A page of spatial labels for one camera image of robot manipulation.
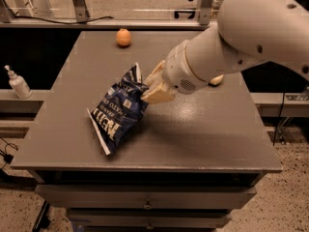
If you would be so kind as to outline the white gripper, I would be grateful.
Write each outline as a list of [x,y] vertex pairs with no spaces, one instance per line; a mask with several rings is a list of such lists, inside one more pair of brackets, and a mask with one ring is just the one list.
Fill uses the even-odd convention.
[[196,76],[186,59],[188,40],[175,46],[167,55],[165,61],[160,61],[144,83],[150,88],[143,93],[141,100],[148,104],[171,102],[177,91],[182,94],[192,94],[208,85]]

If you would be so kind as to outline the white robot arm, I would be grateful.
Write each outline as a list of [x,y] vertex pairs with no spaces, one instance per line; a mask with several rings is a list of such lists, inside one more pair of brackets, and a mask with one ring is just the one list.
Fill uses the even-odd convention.
[[295,0],[224,0],[214,25],[174,47],[155,67],[141,100],[169,102],[222,74],[264,62],[308,76],[309,12]]

